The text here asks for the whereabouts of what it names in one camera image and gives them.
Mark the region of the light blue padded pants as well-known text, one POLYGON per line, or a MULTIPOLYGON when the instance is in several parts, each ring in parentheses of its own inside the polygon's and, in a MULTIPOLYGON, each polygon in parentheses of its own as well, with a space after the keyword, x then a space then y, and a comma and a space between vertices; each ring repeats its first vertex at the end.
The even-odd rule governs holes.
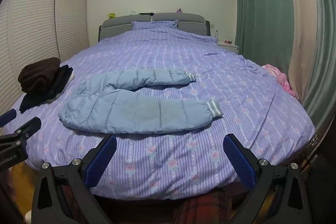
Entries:
POLYGON ((94 75, 59 112, 69 128, 105 134, 168 134, 206 127, 223 115, 215 100, 149 97, 140 88, 185 86, 196 77, 180 69, 126 69, 94 75))

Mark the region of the black folded garment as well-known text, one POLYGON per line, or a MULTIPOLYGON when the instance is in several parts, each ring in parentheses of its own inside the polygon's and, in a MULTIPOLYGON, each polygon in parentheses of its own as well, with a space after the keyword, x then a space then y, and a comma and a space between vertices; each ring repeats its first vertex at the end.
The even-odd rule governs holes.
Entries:
POLYGON ((68 65, 60 67, 49 86, 38 88, 36 91, 29 92, 23 97, 19 107, 20 113, 22 114, 35 106, 51 103, 58 99, 74 77, 75 74, 72 67, 68 65))

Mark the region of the brown folded garment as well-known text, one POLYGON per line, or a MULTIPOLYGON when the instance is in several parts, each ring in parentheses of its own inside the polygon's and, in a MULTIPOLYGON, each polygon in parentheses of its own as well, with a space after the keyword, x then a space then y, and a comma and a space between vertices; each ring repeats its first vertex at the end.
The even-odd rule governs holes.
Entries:
POLYGON ((26 65, 18 76, 22 92, 45 92, 51 87, 56 72, 60 67, 60 59, 51 57, 26 65))

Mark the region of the red plaid cloth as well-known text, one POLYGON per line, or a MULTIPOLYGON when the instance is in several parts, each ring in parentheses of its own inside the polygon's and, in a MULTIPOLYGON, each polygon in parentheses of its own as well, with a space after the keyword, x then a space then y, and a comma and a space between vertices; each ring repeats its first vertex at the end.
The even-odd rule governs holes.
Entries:
POLYGON ((172 223, 229 223, 231 211, 231 197, 224 190, 213 190, 185 200, 176 210, 172 223))

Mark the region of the purple floral striped duvet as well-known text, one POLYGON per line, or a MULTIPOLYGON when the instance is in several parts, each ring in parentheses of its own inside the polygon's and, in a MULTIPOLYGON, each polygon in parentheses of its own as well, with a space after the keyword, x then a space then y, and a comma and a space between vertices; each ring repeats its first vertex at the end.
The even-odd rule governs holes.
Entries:
POLYGON ((236 180, 223 151, 234 134, 276 165, 298 152, 315 128, 301 104, 264 68, 224 50, 214 38, 169 28, 133 30, 71 57, 74 79, 31 118, 27 142, 39 169, 83 158, 113 134, 117 150, 93 193, 116 200, 180 199, 236 180))

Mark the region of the white louvered wardrobe doors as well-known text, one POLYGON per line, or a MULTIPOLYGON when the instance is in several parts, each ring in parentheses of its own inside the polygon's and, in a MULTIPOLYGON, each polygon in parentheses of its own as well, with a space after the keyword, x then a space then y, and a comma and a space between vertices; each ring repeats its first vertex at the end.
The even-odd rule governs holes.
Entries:
POLYGON ((66 61, 88 46, 86 0, 2 0, 1 112, 21 96, 18 76, 26 65, 66 61))

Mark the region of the pink blanket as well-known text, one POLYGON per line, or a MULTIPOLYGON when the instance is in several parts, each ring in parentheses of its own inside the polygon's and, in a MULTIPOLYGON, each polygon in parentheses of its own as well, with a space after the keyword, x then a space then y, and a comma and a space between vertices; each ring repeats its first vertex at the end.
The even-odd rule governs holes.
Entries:
POLYGON ((292 90, 285 73, 282 73, 282 71, 270 64, 263 65, 262 68, 264 68, 271 76, 276 79, 276 82, 281 85, 283 91, 287 92, 294 98, 296 97, 296 93, 292 90))

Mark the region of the grey upholstered headboard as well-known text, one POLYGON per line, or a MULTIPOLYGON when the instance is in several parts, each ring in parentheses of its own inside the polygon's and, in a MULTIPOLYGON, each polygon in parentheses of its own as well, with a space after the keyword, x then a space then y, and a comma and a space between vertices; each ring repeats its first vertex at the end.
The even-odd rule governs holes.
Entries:
POLYGON ((197 35, 211 36, 210 22, 204 17, 190 13, 160 12, 120 16, 107 19, 98 31, 98 42, 132 30, 133 22, 177 21, 177 29, 197 35))

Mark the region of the yellow toy on headboard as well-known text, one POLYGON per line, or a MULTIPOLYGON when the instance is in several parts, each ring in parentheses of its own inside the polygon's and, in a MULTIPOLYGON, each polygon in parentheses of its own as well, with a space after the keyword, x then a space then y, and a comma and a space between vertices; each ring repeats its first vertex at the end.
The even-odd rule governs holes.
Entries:
POLYGON ((116 14, 115 14, 115 13, 110 13, 110 14, 108 14, 108 17, 109 17, 109 18, 115 18, 115 17, 116 17, 116 14))

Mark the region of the beige curtain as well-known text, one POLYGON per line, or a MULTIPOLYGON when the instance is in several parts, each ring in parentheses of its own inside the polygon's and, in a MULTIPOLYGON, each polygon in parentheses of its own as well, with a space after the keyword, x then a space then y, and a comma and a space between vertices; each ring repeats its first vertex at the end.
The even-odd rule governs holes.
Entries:
POLYGON ((317 0, 293 0, 293 47, 288 70, 296 98, 303 102, 313 70, 317 36, 317 0))

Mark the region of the white bedside table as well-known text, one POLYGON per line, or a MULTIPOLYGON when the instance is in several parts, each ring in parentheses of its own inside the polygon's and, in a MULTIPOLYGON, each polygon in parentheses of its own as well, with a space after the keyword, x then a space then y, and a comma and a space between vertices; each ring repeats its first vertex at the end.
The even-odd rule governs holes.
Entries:
POLYGON ((227 51, 233 52, 235 54, 239 53, 239 46, 232 44, 231 42, 227 41, 218 41, 217 45, 224 48, 227 51))

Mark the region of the black flat item on headboard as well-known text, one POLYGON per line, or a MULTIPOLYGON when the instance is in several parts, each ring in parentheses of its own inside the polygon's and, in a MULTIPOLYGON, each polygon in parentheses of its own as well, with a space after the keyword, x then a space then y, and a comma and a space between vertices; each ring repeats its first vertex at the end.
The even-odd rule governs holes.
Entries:
POLYGON ((150 15, 150 16, 153 16, 154 13, 153 12, 140 12, 139 15, 150 15))

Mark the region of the purple striped pillow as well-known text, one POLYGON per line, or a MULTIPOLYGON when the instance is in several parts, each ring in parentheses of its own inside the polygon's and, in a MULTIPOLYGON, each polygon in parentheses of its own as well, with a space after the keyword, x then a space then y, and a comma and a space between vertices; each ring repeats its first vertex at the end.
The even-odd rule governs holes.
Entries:
POLYGON ((153 28, 178 28, 178 20, 159 20, 159 21, 150 21, 150 22, 138 22, 134 21, 132 23, 132 30, 148 30, 153 28))

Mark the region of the green curtain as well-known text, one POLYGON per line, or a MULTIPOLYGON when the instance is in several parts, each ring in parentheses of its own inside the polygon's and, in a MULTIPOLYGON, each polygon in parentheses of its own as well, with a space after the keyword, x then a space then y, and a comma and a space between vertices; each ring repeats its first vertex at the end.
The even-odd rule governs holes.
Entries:
MULTIPOLYGON (((317 36, 307 95, 300 102, 315 127, 334 114, 335 0, 317 0, 317 36)), ((287 79, 293 47, 293 0, 237 0, 236 43, 258 65, 270 64, 287 79)))

